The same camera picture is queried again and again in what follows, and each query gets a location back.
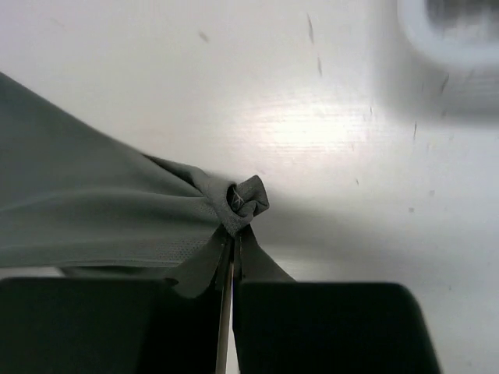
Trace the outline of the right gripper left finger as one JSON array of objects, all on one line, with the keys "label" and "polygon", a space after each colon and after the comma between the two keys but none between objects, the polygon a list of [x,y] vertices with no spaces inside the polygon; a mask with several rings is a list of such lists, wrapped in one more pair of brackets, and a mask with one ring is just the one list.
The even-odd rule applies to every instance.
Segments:
[{"label": "right gripper left finger", "polygon": [[222,292],[166,281],[10,278],[1,282],[4,373],[212,373]]}]

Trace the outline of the dark grey t shirt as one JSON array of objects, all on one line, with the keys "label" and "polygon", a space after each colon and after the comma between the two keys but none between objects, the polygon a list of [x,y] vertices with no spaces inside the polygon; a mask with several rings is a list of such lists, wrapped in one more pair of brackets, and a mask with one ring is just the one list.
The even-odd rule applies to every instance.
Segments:
[{"label": "dark grey t shirt", "polygon": [[268,207],[257,176],[141,153],[1,78],[2,267],[174,278],[192,298],[234,251],[239,277],[288,281],[250,227]]}]

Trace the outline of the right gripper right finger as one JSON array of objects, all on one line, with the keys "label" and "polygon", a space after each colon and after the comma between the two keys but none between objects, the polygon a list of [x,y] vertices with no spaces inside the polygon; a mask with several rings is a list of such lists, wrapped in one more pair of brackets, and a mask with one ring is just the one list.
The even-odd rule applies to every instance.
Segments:
[{"label": "right gripper right finger", "polygon": [[299,282],[253,237],[234,245],[242,373],[439,373],[421,308],[400,284]]}]

